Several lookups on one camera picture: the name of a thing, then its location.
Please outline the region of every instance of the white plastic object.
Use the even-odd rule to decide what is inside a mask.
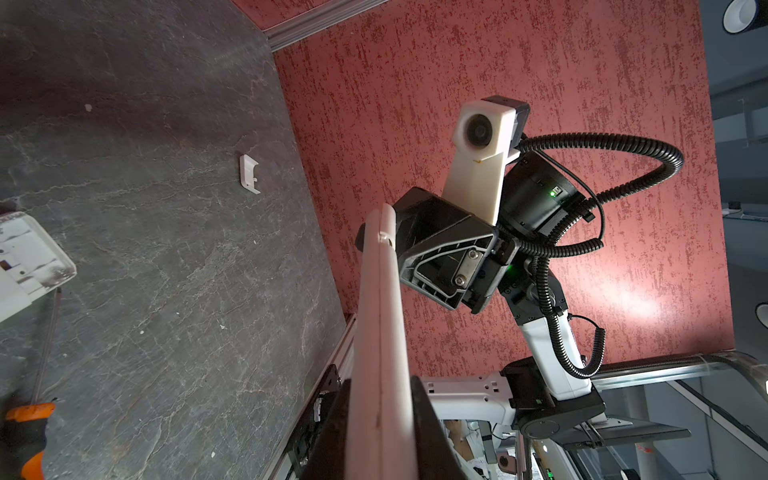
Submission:
[[[515,409],[509,405],[509,382],[499,372],[467,377],[422,378],[438,419],[472,419],[491,425],[511,425]]]
[[[0,322],[77,272],[37,220],[24,212],[0,215]]]
[[[395,233],[389,205],[366,218],[344,478],[419,477]]]
[[[486,147],[476,147],[467,138],[467,124],[476,115],[486,116],[493,137]],[[505,167],[520,156],[509,144],[515,132],[517,110],[490,101],[470,101],[462,106],[453,144],[453,157],[442,197],[457,207],[496,225],[502,196]]]
[[[567,310],[558,317],[558,325],[560,326],[560,333],[563,337],[565,352],[568,354],[568,358],[571,359],[575,366],[584,368],[573,330],[568,325]],[[547,385],[552,396],[558,400],[570,400],[587,395],[592,390],[592,382],[589,379],[577,379],[570,376],[560,366],[558,358],[554,356],[546,318],[542,317],[532,322],[524,323],[520,326],[520,329],[523,331],[525,341],[528,342],[528,347],[530,347],[533,353],[536,365],[541,372],[541,376],[544,377],[544,383]]]
[[[240,155],[240,185],[246,190],[260,194],[256,190],[256,177],[253,175],[253,168],[257,166],[259,162],[255,161],[249,155]]]

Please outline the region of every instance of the white camera housing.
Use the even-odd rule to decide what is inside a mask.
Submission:
[[[485,116],[492,128],[492,137],[485,146],[473,145],[467,133],[469,122],[477,115]],[[453,132],[456,155],[442,197],[496,225],[505,167],[520,156],[510,147],[517,128],[517,108],[486,100],[464,104]]]

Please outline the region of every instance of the camera lens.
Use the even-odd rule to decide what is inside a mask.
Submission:
[[[475,115],[467,124],[467,139],[476,147],[487,147],[493,138],[491,121],[485,115]]]

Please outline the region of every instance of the red textured panel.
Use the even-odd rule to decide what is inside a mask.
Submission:
[[[319,7],[329,0],[232,0],[262,30]]]
[[[528,134],[639,134],[685,153],[678,177],[606,206],[603,250],[552,261],[572,311],[606,328],[606,360],[733,346],[696,2],[392,0],[276,63],[347,311],[365,214],[412,186],[440,192],[461,104],[503,94],[531,103]],[[595,190],[656,167],[627,154],[553,154]],[[565,241],[594,236],[597,223]],[[483,373],[528,355],[499,296],[477,316],[410,290],[403,302],[414,373]],[[574,323],[590,352],[591,329]]]

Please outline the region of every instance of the gray marble surface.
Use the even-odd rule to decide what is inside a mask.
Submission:
[[[344,325],[266,39],[227,0],[4,0],[0,58],[0,206],[78,266],[46,478],[257,478]],[[6,400],[51,304],[0,323]]]

